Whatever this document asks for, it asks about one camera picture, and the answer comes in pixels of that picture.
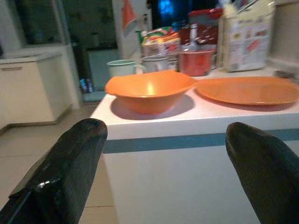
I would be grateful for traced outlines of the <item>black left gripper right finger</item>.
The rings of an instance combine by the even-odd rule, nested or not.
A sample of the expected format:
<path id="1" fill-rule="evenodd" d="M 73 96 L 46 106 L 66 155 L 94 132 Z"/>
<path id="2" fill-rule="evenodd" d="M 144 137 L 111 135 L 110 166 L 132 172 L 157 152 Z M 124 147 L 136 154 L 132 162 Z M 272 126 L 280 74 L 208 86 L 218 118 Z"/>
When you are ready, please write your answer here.
<path id="1" fill-rule="evenodd" d="M 299 224 L 299 156 L 241 122 L 228 125 L 227 154 L 261 224 Z"/>

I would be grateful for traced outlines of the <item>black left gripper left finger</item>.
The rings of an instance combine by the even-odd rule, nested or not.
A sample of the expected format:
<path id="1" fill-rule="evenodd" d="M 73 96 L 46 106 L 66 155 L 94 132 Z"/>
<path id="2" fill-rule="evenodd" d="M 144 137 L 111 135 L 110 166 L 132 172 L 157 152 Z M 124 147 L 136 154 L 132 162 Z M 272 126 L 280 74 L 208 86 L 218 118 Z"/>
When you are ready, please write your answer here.
<path id="1" fill-rule="evenodd" d="M 78 224 L 107 134 L 92 118 L 63 133 L 11 192 L 0 224 Z"/>

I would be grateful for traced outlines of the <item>white counter cabinet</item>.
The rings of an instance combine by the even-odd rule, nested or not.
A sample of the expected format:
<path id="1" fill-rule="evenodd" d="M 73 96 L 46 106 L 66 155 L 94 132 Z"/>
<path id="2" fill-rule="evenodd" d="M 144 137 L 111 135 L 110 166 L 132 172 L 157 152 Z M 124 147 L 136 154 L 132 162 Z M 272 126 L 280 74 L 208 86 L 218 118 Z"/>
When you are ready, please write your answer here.
<path id="1" fill-rule="evenodd" d="M 191 88 L 166 112 L 145 115 L 116 96 L 139 85 L 112 78 L 92 114 L 108 130 L 103 160 L 119 224 L 260 224 L 228 157 L 225 132 L 242 122 L 299 155 L 299 99 L 234 105 Z"/>

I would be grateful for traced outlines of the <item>orange plastic plate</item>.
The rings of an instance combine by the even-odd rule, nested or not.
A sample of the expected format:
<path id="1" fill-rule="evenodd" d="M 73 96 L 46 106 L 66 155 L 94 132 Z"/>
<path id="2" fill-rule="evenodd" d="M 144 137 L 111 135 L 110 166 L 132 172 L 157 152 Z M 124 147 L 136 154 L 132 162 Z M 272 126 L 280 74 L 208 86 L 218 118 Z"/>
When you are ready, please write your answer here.
<path id="1" fill-rule="evenodd" d="M 196 92 L 235 105 L 284 105 L 299 100 L 299 86 L 278 77 L 230 77 L 200 80 Z"/>

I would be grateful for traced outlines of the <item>cream kitchen cabinet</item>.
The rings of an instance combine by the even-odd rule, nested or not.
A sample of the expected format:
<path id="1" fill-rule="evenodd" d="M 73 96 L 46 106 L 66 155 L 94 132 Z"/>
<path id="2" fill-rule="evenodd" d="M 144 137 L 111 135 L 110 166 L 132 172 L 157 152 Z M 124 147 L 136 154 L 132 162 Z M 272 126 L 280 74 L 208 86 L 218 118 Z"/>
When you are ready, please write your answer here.
<path id="1" fill-rule="evenodd" d="M 61 54 L 0 59 L 0 130 L 54 124 L 71 105 Z"/>

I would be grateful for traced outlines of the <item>orange plastic bowl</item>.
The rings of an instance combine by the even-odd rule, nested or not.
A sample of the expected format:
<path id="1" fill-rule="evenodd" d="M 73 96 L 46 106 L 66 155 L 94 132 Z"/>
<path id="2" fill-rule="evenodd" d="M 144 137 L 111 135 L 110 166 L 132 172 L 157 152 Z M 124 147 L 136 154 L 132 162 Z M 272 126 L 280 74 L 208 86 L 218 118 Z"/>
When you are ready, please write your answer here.
<path id="1" fill-rule="evenodd" d="M 105 86 L 124 106 L 139 114 L 160 114 L 172 108 L 197 80 L 175 70 L 116 76 Z"/>

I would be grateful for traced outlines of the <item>pale green mug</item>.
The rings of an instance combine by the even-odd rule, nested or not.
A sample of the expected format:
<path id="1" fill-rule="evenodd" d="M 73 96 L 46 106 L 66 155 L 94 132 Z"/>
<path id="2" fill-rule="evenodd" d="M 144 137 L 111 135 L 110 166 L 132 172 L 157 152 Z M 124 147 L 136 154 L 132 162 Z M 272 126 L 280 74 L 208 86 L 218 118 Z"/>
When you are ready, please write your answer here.
<path id="1" fill-rule="evenodd" d="M 121 77 L 136 74 L 136 69 L 140 68 L 142 73 L 146 68 L 137 64 L 134 60 L 115 60 L 107 63 L 110 77 Z"/>

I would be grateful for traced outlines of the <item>red plastic mug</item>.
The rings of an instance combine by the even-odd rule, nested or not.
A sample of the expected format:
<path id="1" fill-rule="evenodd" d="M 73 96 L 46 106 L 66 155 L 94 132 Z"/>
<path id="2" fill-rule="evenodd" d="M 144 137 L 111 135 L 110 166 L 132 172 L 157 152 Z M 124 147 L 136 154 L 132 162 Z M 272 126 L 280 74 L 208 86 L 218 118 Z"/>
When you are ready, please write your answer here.
<path id="1" fill-rule="evenodd" d="M 192 77 L 206 76 L 211 70 L 213 55 L 213 49 L 180 52 L 180 72 Z"/>

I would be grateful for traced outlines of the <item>white printed carton box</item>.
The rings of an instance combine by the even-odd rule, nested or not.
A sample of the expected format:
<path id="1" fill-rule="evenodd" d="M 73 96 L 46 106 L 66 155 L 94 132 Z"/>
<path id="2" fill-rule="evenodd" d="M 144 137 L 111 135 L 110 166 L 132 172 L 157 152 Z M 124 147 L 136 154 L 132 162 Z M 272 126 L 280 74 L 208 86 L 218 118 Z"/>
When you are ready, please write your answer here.
<path id="1" fill-rule="evenodd" d="M 217 63 L 227 72 L 258 70 L 266 65 L 275 5 L 253 0 L 237 8 L 228 3 L 219 19 Z"/>

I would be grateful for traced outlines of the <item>grey metal mug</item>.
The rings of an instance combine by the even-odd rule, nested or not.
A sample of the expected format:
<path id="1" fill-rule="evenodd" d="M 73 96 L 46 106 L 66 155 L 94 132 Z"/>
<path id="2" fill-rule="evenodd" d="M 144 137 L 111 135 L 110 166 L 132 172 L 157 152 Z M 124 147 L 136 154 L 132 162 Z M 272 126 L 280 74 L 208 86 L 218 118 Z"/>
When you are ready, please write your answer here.
<path id="1" fill-rule="evenodd" d="M 168 57 L 166 56 L 145 56 L 141 62 L 147 73 L 169 69 Z"/>

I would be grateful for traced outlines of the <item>red lidded storage container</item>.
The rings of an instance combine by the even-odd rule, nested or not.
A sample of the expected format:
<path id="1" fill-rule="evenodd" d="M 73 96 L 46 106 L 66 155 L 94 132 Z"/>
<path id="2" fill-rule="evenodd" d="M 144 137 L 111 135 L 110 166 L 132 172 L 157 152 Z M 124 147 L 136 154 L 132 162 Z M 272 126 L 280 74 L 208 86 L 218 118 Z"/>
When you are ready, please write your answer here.
<path id="1" fill-rule="evenodd" d="M 188 14 L 188 23 L 179 30 L 182 49 L 190 49 L 192 25 L 196 25 L 195 42 L 197 50 L 216 50 L 218 44 L 219 19 L 222 8 L 194 10 Z"/>

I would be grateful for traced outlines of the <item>colourful snack packet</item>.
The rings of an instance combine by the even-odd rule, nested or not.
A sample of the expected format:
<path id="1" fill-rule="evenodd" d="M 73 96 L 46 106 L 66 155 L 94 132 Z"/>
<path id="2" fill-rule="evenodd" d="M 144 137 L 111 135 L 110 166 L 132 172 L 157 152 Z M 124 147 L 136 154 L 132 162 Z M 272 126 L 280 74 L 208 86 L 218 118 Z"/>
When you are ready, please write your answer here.
<path id="1" fill-rule="evenodd" d="M 172 27 L 161 27 L 139 33 L 143 56 L 176 56 L 180 50 L 180 36 Z"/>

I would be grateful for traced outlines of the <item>orange hanging cloth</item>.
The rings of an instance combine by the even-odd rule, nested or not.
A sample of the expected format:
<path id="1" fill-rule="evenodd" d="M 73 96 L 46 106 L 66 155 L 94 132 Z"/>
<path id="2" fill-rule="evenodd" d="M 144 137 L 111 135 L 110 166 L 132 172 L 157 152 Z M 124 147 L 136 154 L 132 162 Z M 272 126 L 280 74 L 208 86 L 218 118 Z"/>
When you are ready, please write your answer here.
<path id="1" fill-rule="evenodd" d="M 122 28 L 123 31 L 136 20 L 134 8 L 131 5 L 130 0 L 124 0 L 124 5 L 122 8 Z"/>

